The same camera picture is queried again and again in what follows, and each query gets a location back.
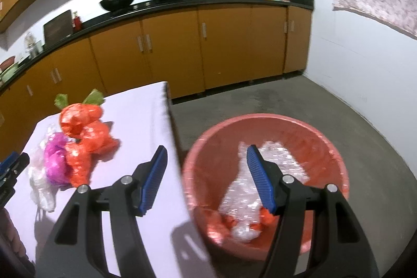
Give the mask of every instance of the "concrete floor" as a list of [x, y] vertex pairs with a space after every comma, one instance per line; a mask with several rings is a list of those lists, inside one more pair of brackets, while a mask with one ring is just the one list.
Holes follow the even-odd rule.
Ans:
[[[246, 113], [278, 113], [320, 130], [341, 153], [350, 180], [349, 203], [384, 274], [417, 228], [417, 181], [403, 159], [359, 114], [303, 76], [281, 79], [176, 104], [184, 149], [209, 127]], [[299, 260], [306, 265], [307, 256]], [[261, 265], [213, 258], [222, 277], [257, 277]]]

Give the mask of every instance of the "person's hand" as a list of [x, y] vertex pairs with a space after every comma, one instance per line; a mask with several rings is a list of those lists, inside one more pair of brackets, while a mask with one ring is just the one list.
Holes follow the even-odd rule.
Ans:
[[24, 248], [23, 243], [20, 241], [19, 234], [13, 225], [9, 212], [7, 212], [6, 209], [3, 209], [0, 211], [0, 218], [6, 219], [5, 223], [1, 223], [2, 225], [5, 225], [5, 229], [0, 231], [10, 241], [13, 252], [16, 253], [19, 257], [23, 257], [26, 254], [26, 249]]

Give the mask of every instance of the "red plastic bucket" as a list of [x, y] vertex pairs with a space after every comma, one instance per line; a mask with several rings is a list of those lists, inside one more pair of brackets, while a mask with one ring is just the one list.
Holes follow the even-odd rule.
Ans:
[[[346, 199], [349, 178], [334, 145], [318, 130], [286, 116], [256, 113], [231, 118], [206, 132], [194, 143], [185, 159], [183, 185], [189, 210], [200, 232], [212, 243], [244, 259], [265, 260], [277, 227], [276, 221], [249, 243], [230, 236], [217, 209], [238, 173], [238, 144], [261, 147], [279, 141], [309, 176], [305, 184], [323, 188], [336, 184]], [[306, 212], [301, 253], [310, 249], [312, 211]]]

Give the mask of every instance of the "table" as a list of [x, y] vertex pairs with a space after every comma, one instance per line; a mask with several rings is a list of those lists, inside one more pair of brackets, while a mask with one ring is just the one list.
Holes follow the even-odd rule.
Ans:
[[[114, 183], [136, 166], [149, 161], [159, 145], [168, 150], [168, 165], [153, 208], [137, 217], [143, 244], [158, 278], [212, 278], [215, 273], [209, 255], [193, 225], [184, 201], [180, 167], [170, 123], [170, 100], [165, 82], [135, 88], [106, 98], [103, 122], [114, 122], [111, 135], [121, 140], [113, 159], [100, 161], [90, 186], [102, 188]], [[58, 125], [59, 115], [41, 120], [24, 148], [30, 153], [43, 139], [50, 124]], [[74, 193], [74, 188], [58, 191], [56, 209], [37, 215], [30, 198], [28, 173], [20, 174], [16, 193], [6, 205], [27, 255], [36, 262], [51, 229]], [[111, 236], [110, 215], [103, 212], [103, 239], [109, 272], [120, 275]]]

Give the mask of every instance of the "black countertop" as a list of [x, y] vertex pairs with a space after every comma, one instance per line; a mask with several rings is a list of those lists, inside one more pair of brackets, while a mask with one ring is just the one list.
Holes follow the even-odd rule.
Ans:
[[0, 87], [0, 94], [3, 93], [4, 90], [9, 88], [10, 85], [12, 85], [12, 83], [15, 80], [17, 80], [20, 76], [22, 76], [22, 74], [24, 74], [32, 65], [36, 64], [39, 60], [41, 60], [48, 54], [70, 43], [71, 41], [82, 38], [83, 36], [97, 31], [98, 29], [104, 28], [106, 26], [126, 19], [140, 17], [143, 15], [148, 15], [167, 10], [174, 10], [178, 8], [187, 8], [192, 6], [208, 4], [257, 4], [281, 7], [297, 6], [300, 8], [306, 8], [307, 10], [314, 9], [314, 0], [291, 0], [290, 2], [281, 0], [150, 0], [147, 2], [140, 2], [138, 4], [131, 5], [126, 9], [113, 13], [107, 12], [98, 17], [87, 20], [83, 23], [83, 29], [81, 31], [78, 31], [77, 33], [74, 33], [73, 35], [66, 37], [58, 43], [46, 48], [37, 57], [30, 60], [28, 63], [20, 66], [16, 70], [16, 73], [12, 76], [12, 78], [10, 78]]

